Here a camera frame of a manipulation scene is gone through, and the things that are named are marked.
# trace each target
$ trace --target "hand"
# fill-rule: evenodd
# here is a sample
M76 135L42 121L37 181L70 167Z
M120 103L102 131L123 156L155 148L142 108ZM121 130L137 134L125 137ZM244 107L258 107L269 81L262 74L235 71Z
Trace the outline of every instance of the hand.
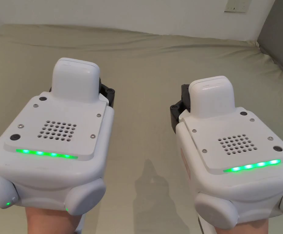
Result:
M28 234L73 234L81 216L66 211L26 207Z
M215 228L217 234L268 234L268 219L237 224L231 230Z

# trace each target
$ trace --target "mattress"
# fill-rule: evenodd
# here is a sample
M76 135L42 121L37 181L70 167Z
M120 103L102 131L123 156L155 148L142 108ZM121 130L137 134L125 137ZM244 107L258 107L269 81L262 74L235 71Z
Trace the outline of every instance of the mattress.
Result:
M283 139L283 72L254 42L60 25L0 28L0 135L32 96L49 90L61 57L98 64L116 90L107 192L84 234L201 233L170 124L184 83L228 77L236 106ZM271 219L270 233L282 230L283 216ZM22 207L0 210L0 234L25 232Z

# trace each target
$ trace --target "white robotic device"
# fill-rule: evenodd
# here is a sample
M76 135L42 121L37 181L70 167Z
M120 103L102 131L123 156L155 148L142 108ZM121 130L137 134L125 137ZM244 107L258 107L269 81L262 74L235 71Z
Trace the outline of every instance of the white robotic device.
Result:
M203 221L231 229L283 213L283 141L254 113L235 107L226 77L183 85L170 111Z
M52 91L33 97L0 137L0 208L82 215L97 205L106 190L113 98L98 65L61 58Z

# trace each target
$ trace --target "black mount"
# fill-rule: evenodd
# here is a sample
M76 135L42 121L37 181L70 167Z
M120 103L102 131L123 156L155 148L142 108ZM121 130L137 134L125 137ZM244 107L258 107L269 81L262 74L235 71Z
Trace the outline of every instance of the black mount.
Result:
M101 79L100 79L99 93L101 93L106 99L108 99L110 107L114 106L115 90L103 85Z
M176 125L179 124L179 116L186 109L190 112L190 95L189 85L181 86L181 100L175 105L171 105L169 111L171 113L172 129L176 133Z

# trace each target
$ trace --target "black button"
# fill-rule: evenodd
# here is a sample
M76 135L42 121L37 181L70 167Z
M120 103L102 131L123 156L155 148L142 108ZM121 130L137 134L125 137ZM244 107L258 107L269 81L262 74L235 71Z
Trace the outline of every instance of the black button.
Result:
M10 139L12 141L16 141L16 140L20 139L20 134L13 134L13 135L11 135Z

